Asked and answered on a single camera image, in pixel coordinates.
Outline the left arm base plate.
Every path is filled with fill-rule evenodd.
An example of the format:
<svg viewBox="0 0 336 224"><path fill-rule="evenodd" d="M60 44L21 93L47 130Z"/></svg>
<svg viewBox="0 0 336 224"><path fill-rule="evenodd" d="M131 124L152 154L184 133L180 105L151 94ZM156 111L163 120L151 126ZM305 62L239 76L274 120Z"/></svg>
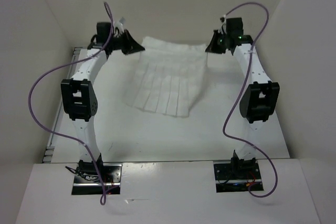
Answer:
<svg viewBox="0 0 336 224"><path fill-rule="evenodd" d="M102 181L107 195L119 195L121 190L122 164L104 163L101 172ZM73 169L66 166L66 169L74 174L72 195L101 195L102 186L98 175L94 173L79 173L79 168Z"/></svg>

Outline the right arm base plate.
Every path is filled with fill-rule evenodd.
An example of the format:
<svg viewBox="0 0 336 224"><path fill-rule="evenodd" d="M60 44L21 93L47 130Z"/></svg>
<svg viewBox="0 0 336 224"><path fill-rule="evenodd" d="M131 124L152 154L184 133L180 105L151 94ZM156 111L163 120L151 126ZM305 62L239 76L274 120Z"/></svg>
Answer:
<svg viewBox="0 0 336 224"><path fill-rule="evenodd" d="M217 162L213 164L217 193L235 193L248 191L263 191L263 183L256 163L253 168L246 171L232 172L230 162Z"/></svg>

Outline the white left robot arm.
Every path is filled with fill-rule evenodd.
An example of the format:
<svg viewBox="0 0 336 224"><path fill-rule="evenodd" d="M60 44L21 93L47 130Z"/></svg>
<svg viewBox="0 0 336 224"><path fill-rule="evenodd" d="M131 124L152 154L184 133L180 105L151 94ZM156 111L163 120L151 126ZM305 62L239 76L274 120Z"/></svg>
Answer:
<svg viewBox="0 0 336 224"><path fill-rule="evenodd" d="M97 23L97 33L93 35L79 69L71 78L63 79L60 85L64 112L72 120L79 139L80 160L74 173L93 182L102 180L105 171L95 135L94 116L98 111L98 99L93 83L113 51L129 55L145 50L123 24L124 19Z"/></svg>

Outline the white pleated skirt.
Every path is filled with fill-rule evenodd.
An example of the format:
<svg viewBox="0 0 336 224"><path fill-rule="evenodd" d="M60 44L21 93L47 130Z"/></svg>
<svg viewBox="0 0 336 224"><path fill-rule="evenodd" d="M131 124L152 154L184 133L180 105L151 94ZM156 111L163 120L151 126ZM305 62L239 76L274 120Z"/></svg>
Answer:
<svg viewBox="0 0 336 224"><path fill-rule="evenodd" d="M206 45L176 44L144 37L126 105L177 118L189 116L207 70Z"/></svg>

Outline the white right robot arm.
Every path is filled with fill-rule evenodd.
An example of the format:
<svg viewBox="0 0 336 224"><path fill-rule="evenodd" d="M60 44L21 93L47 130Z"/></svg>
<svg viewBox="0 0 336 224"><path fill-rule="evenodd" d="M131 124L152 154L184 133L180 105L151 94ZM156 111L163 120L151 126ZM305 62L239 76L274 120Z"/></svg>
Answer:
<svg viewBox="0 0 336 224"><path fill-rule="evenodd" d="M206 52L223 54L230 51L245 74L246 85L239 100L239 112L248 122L242 138L251 142L234 151L230 161L230 172L235 178L249 174L256 162L255 146L259 144L257 132L274 113L280 86L265 73L257 54L253 39L244 34L242 18L221 18L222 27L214 30Z"/></svg>

